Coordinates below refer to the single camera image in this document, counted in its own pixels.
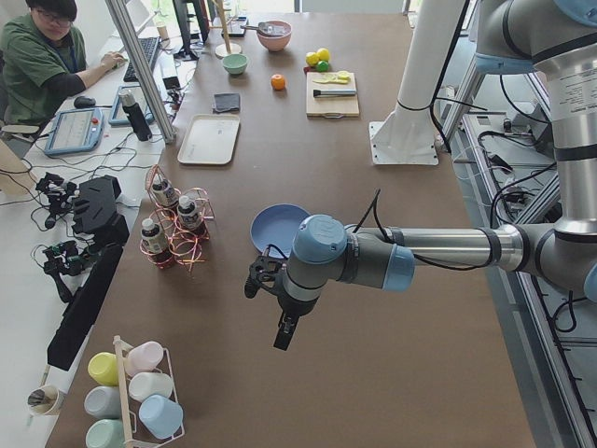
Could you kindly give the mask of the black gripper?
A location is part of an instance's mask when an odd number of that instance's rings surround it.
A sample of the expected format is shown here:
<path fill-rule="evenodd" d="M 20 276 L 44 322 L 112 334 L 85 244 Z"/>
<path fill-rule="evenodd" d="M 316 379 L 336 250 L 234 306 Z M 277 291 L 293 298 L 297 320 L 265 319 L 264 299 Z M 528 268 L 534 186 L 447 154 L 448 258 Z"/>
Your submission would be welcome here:
<path fill-rule="evenodd" d="M 253 299 L 261 289 L 273 296 L 279 296 L 283 292 L 282 269 L 284 266 L 284 259 L 264 255 L 258 256 L 249 266 L 249 274 L 243 287 L 244 296 L 247 299 Z M 287 350 L 294 331 L 295 319 L 292 316 L 282 316 L 278 323 L 273 347 L 279 350 Z"/>

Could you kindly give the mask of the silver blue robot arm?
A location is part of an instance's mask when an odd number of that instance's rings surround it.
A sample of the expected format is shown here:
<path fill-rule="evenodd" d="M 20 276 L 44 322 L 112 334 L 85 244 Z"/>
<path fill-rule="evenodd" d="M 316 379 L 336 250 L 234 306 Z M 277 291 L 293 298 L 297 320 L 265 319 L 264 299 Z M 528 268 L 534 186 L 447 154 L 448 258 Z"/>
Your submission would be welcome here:
<path fill-rule="evenodd" d="M 548 81 L 562 216 L 496 229 L 346 226 L 305 218 L 288 257 L 257 257 L 244 285 L 282 310 L 274 344 L 286 349 L 327 281 L 407 289 L 419 264 L 468 271 L 496 265 L 596 296 L 596 5 L 592 1 L 484 1 L 475 63 L 483 74 L 542 72 Z"/>

